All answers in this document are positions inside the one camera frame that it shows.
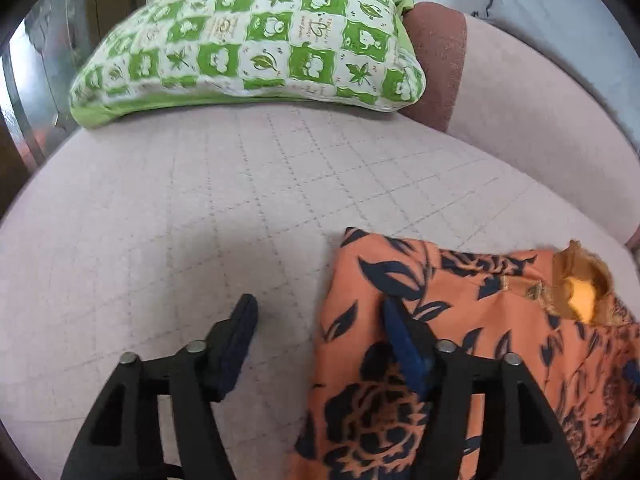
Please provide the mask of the orange black floral garment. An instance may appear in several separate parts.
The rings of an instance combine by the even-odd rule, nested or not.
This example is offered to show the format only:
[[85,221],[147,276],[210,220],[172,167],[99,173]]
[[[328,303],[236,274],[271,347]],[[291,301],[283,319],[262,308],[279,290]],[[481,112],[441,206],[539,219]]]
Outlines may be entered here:
[[634,479],[639,324],[577,242],[483,255],[350,228],[293,479]]

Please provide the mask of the pink quilted mattress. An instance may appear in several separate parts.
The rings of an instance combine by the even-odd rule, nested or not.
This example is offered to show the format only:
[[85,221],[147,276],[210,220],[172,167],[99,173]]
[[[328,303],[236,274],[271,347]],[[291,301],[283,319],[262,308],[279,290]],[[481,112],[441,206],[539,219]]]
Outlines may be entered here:
[[201,106],[79,130],[1,226],[1,418],[56,479],[125,351],[169,356],[249,292],[257,333],[215,417],[236,475],[280,479],[316,311],[350,226],[465,252],[579,240],[639,300],[620,240],[510,165],[395,114]]

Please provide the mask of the pink bolster cushion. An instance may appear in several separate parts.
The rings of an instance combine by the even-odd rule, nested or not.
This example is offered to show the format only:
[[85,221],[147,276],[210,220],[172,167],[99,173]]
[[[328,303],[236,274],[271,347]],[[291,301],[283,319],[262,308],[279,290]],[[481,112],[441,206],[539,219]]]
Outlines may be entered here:
[[638,248],[639,157],[574,78],[521,40],[438,3],[417,3],[402,22],[426,76],[404,115],[507,162]]

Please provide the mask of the light blue grey pillow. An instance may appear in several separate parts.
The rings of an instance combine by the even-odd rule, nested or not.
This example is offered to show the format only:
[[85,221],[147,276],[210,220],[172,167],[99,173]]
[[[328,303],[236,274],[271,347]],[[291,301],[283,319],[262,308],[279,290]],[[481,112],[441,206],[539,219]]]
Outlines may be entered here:
[[433,1],[484,18],[582,84],[639,143],[639,23],[624,0]]

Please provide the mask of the wooden bedside furniture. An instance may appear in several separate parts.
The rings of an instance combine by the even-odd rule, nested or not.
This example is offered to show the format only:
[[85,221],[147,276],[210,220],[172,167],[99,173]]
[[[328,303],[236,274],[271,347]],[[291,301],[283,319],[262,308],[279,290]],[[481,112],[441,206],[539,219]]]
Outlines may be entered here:
[[1,0],[1,208],[77,129],[70,86],[145,0]]

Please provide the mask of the green white patterned pillow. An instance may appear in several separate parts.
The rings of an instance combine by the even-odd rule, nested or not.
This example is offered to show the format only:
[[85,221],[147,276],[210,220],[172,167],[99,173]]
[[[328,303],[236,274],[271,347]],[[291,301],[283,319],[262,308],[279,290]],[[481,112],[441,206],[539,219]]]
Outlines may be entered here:
[[426,77],[410,0],[153,0],[117,24],[70,87],[78,125],[144,110],[313,100],[396,112]]

